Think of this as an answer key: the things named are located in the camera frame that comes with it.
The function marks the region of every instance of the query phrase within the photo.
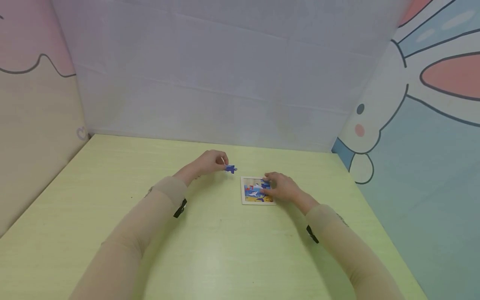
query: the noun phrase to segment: light green table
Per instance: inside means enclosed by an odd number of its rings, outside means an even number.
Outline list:
[[[150,186],[204,150],[239,169],[196,180],[136,282],[144,299],[354,299],[289,205],[242,205],[240,176],[290,175],[380,256],[407,299],[426,299],[334,154],[95,135],[0,239],[0,299],[65,299],[100,243]]]

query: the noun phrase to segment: right hand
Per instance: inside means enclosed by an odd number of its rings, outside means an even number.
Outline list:
[[[265,173],[263,181],[271,183],[270,189],[263,189],[262,193],[293,202],[299,198],[303,191],[292,178],[277,172]]]

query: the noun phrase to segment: beige arm sleeve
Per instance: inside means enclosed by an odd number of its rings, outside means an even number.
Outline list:
[[[154,185],[102,243],[70,299],[131,299],[145,249],[178,210],[186,190],[185,184],[174,177]]]
[[[332,208],[315,206],[306,217],[317,239],[347,274],[358,300],[403,299],[380,259]]]

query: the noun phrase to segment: cartoon rabbit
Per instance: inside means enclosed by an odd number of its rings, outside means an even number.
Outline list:
[[[397,30],[345,123],[339,140],[354,153],[349,171],[356,183],[371,180],[374,167],[368,153],[378,144],[382,129],[395,117],[406,96],[446,117],[480,126],[480,87],[475,84],[480,82],[480,29],[408,56],[403,55],[397,42],[454,1],[430,1]],[[454,77],[452,71],[458,70],[460,76]]]

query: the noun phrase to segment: beige wall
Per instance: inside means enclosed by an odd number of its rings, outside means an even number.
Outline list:
[[[0,3],[0,237],[88,139],[49,0]]]

